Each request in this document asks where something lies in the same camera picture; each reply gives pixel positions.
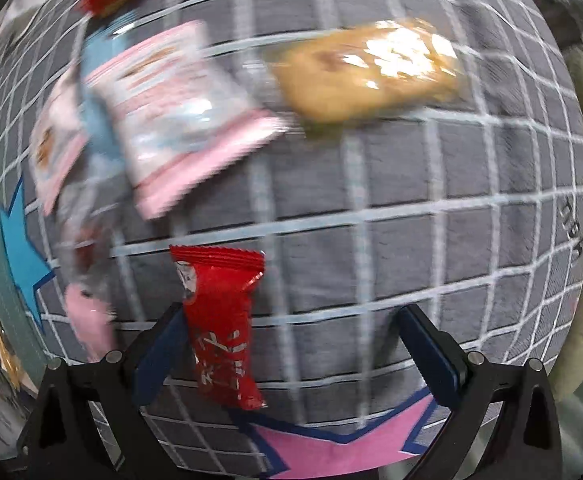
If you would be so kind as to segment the large pink white snack packet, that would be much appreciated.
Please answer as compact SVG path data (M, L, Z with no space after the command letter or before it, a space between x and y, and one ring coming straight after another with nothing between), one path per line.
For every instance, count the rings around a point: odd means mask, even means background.
M206 24L190 21L101 67L98 87L146 220L162 218L197 185L286 129L206 57L207 41Z

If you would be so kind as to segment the grey grid patterned cloth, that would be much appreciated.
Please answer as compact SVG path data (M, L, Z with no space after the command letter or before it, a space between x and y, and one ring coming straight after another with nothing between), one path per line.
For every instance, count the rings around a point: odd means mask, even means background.
M79 0L48 0L0 39L0 312L32 379L86 359L67 318L57 230L38 204L29 137L82 44ZM183 356L145 415L183 469L322 477L421 454L447 411L384 339L415 302L492 362L553 363L583 282L583 121L533 0L139 0L129 47L189 21L252 84L264 59L323 30L420 18L461 60L463 95L331 139L290 131L200 185L167 217L120 207L110 290L121 346L183 288L172 245L263 252L252 374L267 406L240 429Z

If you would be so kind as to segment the golden biscuit clear packet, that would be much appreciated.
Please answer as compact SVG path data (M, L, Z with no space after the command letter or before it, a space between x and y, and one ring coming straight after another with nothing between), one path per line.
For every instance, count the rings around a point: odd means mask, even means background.
M284 110L315 128L453 102L467 87L452 41L419 18L290 42L269 54L266 66Z

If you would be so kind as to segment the small pink white snack packet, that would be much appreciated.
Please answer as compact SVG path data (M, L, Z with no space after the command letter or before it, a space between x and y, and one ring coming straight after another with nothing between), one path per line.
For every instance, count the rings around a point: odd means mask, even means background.
M79 70L71 62L46 99L29 139L29 168L43 214L54 210L60 190L89 136L80 116Z

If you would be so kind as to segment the clear packet brown meat stick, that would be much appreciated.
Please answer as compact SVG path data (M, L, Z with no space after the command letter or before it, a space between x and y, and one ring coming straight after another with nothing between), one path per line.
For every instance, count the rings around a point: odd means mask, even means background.
M110 301L110 248L120 207L130 195L127 178L113 174L67 183L55 220L60 270L83 296Z

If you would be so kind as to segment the light blue snack packet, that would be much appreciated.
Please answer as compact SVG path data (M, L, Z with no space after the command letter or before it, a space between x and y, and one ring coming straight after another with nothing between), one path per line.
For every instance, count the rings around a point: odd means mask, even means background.
M80 114L88 134L88 152L114 166L124 164L112 120L98 87L104 82L101 67L129 47L129 32L135 27L135 14L128 12L112 20L92 20L79 53Z

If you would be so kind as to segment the red candy packet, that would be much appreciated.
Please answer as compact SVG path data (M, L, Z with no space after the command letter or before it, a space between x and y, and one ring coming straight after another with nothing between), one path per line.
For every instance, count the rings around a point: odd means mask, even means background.
M250 367L252 295L264 277L264 254L172 245L170 255L184 289L183 311L200 392L223 408L265 408Z

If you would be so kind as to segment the pink soft packet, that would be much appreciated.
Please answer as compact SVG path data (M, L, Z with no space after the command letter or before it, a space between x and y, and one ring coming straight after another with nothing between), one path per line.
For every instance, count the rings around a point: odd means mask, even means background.
M115 315L108 302L90 296L78 284L69 284L65 290L65 307L72 329L90 362L98 362L116 349Z

